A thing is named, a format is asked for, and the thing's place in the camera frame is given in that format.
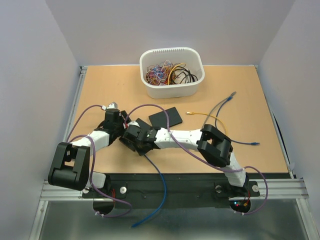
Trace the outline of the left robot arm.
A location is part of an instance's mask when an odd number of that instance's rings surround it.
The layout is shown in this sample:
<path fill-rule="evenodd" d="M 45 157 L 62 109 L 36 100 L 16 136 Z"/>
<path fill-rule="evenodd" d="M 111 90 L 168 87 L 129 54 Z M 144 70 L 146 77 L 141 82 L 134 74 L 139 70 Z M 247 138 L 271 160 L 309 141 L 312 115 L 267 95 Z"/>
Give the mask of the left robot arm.
<path fill-rule="evenodd" d="M 89 183 L 90 158 L 98 150 L 120 138 L 130 119 L 125 110 L 105 110 L 104 121 L 90 134 L 72 142 L 57 145 L 48 174 L 48 183 L 72 190 L 82 190 Z"/>

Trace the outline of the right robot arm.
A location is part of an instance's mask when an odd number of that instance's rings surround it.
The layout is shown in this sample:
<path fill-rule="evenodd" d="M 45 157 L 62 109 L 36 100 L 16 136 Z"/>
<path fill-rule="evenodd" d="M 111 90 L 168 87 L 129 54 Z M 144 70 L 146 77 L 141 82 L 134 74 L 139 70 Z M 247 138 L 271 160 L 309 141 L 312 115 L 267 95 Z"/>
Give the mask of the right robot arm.
<path fill-rule="evenodd" d="M 147 129 L 133 123 L 119 140 L 140 156 L 154 149 L 181 148 L 206 165 L 222 171 L 233 194 L 242 195 L 248 190 L 249 177 L 236 159 L 231 139 L 210 124 L 196 130 L 170 130 L 163 127 Z"/>

